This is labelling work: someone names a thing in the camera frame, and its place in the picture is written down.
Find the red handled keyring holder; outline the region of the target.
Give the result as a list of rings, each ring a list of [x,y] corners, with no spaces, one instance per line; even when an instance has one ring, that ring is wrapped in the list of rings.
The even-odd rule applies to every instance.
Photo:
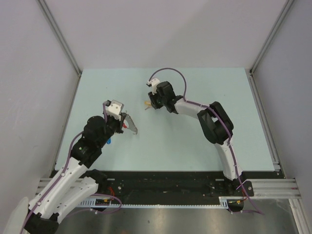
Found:
[[[137,129],[133,119],[131,118],[131,116],[126,112],[122,112],[121,115],[123,117],[122,127],[126,130],[132,131],[134,135],[137,135],[138,129]]]

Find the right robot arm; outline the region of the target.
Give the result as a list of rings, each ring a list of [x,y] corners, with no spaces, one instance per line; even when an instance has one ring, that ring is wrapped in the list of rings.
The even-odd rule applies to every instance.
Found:
[[[242,191],[239,181],[242,170],[237,162],[232,144],[234,125],[222,105],[215,101],[209,106],[185,100],[174,93],[171,83],[157,78],[147,82],[151,87],[148,93],[154,109],[165,107],[168,112],[193,117],[199,121],[205,138],[213,144],[219,154],[223,174],[228,179],[225,191],[237,195]]]

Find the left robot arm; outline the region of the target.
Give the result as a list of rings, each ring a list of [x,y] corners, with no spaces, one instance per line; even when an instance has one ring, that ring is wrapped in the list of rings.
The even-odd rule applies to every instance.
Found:
[[[115,133],[123,133],[125,113],[118,117],[93,116],[70,144],[68,158],[28,205],[22,230],[31,234],[53,234],[64,218],[84,199],[108,191],[107,176],[91,165]]]

